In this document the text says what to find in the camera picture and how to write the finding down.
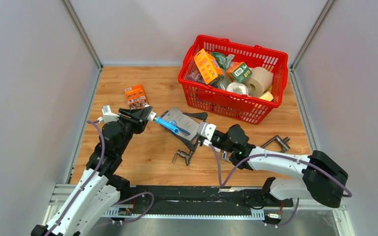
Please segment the white plastic pipe elbow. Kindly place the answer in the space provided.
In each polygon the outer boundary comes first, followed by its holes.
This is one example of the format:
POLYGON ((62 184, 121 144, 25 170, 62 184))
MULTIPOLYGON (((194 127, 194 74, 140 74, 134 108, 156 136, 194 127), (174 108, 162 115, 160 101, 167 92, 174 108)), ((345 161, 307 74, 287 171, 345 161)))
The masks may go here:
POLYGON ((151 111, 147 119, 148 119, 149 121, 154 122, 154 121, 156 121, 156 119, 157 119, 157 114, 156 114, 155 112, 151 111))

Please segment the blue plastic water faucet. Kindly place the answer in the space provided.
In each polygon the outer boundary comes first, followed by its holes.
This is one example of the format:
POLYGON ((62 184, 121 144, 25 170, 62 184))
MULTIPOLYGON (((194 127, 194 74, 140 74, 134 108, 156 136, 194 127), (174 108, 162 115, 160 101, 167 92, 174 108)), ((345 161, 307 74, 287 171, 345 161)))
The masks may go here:
POLYGON ((166 129, 170 130, 172 133, 174 134, 178 134, 179 133, 179 128, 170 123, 169 121, 166 121, 166 120, 163 120, 162 118, 160 117, 157 117, 155 122, 163 127, 165 127, 166 129))

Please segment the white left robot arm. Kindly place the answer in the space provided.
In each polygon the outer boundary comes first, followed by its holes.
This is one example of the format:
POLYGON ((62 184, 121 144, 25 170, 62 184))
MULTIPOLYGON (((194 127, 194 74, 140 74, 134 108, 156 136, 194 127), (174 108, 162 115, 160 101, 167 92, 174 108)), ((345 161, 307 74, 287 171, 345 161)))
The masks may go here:
POLYGON ((129 201, 129 181, 115 174, 133 135, 142 133, 153 117, 152 106, 119 109, 107 106, 96 122, 88 121, 99 142, 86 164, 78 184, 62 207, 44 225, 36 225, 32 236, 86 236, 99 218, 116 202, 129 201))

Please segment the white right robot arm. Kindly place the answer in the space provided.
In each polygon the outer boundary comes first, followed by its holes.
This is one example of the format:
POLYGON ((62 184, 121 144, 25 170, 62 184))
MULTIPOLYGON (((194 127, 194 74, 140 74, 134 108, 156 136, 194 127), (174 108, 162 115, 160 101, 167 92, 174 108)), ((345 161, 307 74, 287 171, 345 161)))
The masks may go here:
POLYGON ((352 197, 346 187, 348 173, 326 153, 314 150, 311 154, 288 154, 270 151, 249 143, 242 127, 232 125, 226 132, 205 121, 195 123, 195 131, 184 128, 176 119, 174 134, 188 137, 195 134, 201 144, 210 147, 214 154, 228 153, 228 161, 236 169, 269 171, 287 176, 287 179, 269 178, 261 192, 262 201, 273 206, 279 200, 290 198, 313 199, 330 208, 338 208, 343 198, 352 197))

